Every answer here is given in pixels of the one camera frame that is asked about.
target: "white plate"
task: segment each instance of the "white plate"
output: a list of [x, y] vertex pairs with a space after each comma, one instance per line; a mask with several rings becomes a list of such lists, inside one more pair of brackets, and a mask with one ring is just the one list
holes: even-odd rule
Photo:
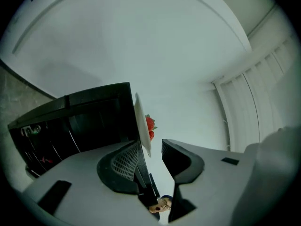
[[149, 135], [149, 130], [147, 128], [145, 114], [143, 112], [142, 104], [138, 93], [136, 93], [136, 103], [134, 105], [134, 110], [135, 110], [141, 144], [145, 147], [149, 157], [151, 157], [151, 139]]

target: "eyeglasses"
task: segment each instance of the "eyeglasses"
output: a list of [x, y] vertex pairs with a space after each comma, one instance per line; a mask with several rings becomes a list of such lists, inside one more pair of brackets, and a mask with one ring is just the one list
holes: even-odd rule
[[164, 209], [166, 210], [170, 210], [171, 207], [168, 206], [167, 202], [165, 199], [162, 200], [162, 205], [161, 205]]

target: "ceiling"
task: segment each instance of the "ceiling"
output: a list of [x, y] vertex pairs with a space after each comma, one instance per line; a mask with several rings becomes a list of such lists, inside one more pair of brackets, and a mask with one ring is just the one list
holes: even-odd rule
[[224, 0], [238, 18], [245, 33], [249, 33], [268, 14], [274, 0]]

